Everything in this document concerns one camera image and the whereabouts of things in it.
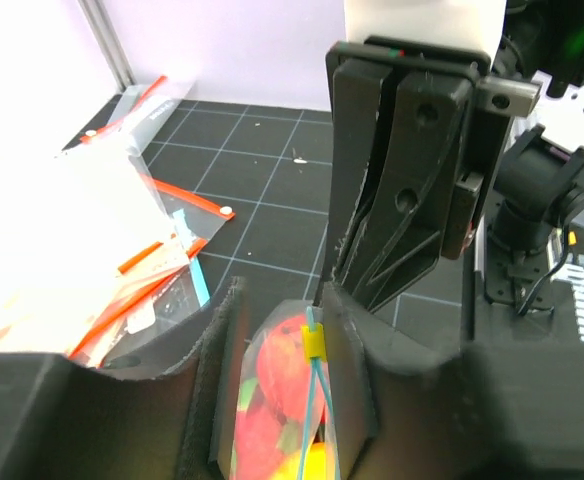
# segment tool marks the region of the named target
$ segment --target white wall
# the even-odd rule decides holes
[[[192,98],[329,109],[324,58],[343,0],[104,0],[140,82],[166,74]]]
[[[75,0],[0,0],[0,160],[59,151],[115,92]]]

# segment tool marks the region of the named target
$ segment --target red fruit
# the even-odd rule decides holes
[[[305,359],[301,326],[305,315],[289,318],[268,332],[257,358],[257,377],[266,400],[287,418],[303,423],[312,367]],[[324,405],[323,392],[315,383],[314,418]]]
[[[283,463],[279,449],[283,425],[266,404],[236,414],[236,480],[267,480]]]

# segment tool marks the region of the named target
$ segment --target blue string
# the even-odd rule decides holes
[[[303,480],[303,472],[305,471],[305,457],[310,443],[310,423],[312,422],[312,405],[314,405],[314,392],[316,390],[316,372],[312,370],[310,377],[310,391],[308,392],[308,406],[305,411],[305,422],[303,422],[303,440],[301,441],[301,462],[299,463],[299,471],[297,473],[297,480]]]
[[[308,307],[306,310],[306,318],[308,321],[308,327],[311,332],[316,331],[316,323],[314,322],[314,311],[312,307]],[[303,437],[301,441],[301,461],[299,463],[299,471],[297,473],[297,480],[303,480],[303,472],[305,471],[305,458],[307,456],[308,444],[310,443],[310,424],[312,423],[312,406],[314,405],[314,396],[316,390],[316,379],[319,379],[319,384],[321,385],[321,390],[323,390],[323,395],[325,396],[325,403],[328,406],[328,413],[330,415],[330,420],[334,418],[334,411],[332,410],[332,397],[330,395],[330,390],[328,382],[323,373],[323,366],[321,365],[321,360],[318,358],[313,358],[311,360],[312,373],[310,377],[310,391],[308,392],[308,405],[305,412],[305,421],[303,423]],[[339,462],[336,460],[336,479],[340,480],[341,474],[339,472]]]

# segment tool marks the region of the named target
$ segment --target blue strap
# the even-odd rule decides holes
[[[308,322],[308,327],[311,332],[316,331],[316,323],[314,321],[314,310],[312,307],[308,307],[306,310],[306,318]],[[319,379],[319,384],[323,390],[323,395],[325,396],[325,403],[328,406],[328,413],[330,415],[330,420],[334,418],[334,410],[332,409],[332,397],[330,396],[330,388],[328,382],[323,373],[323,366],[321,365],[321,360],[319,358],[313,358],[312,363],[312,373],[310,377],[310,390],[308,392],[308,404],[305,412],[305,421],[303,423],[303,436],[301,441],[301,461],[299,463],[299,471],[297,473],[297,480],[303,480],[303,472],[305,471],[305,460],[307,457],[308,447],[310,443],[310,424],[312,423],[312,406],[314,405],[314,397],[316,390],[316,379]],[[339,472],[339,461],[338,456],[335,458],[336,462],[336,473],[335,480],[341,479],[341,473]]]
[[[183,209],[174,212],[172,218],[174,219],[174,228],[176,228],[176,233],[179,235],[179,238],[182,238],[185,241],[194,236],[192,230],[190,230],[185,221],[185,212]],[[192,276],[192,284],[194,285],[194,292],[199,301],[199,306],[203,306],[210,301],[210,291],[208,290],[205,277],[203,276],[201,263],[197,257],[190,261],[190,274]]]

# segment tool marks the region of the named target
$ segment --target white sticker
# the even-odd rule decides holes
[[[154,325],[154,322],[156,322],[154,304],[151,301],[144,302],[138,310],[128,315],[126,330],[130,335],[134,335],[146,328],[150,328]]]

